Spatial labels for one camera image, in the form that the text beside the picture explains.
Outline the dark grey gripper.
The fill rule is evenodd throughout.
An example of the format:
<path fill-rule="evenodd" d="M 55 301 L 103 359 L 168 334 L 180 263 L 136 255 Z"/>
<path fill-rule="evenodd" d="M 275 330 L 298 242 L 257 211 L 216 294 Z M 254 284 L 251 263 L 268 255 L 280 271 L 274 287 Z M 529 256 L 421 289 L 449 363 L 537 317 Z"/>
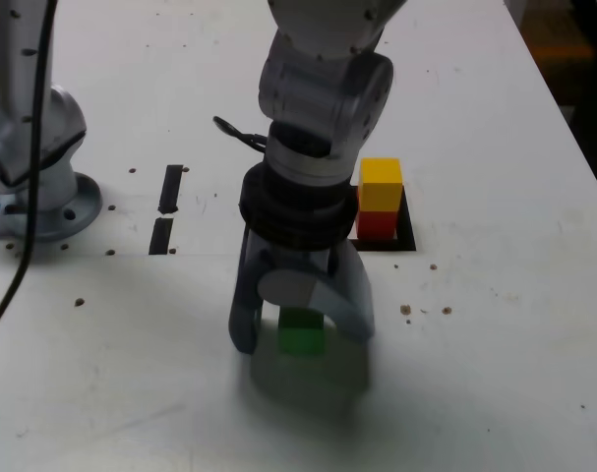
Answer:
<path fill-rule="evenodd" d="M 347 239 L 321 251 L 292 250 L 249 229 L 228 321 L 230 338 L 243 354 L 256 350 L 263 299 L 282 308 L 317 311 L 357 343 L 369 341 L 375 332 L 371 284 Z"/>

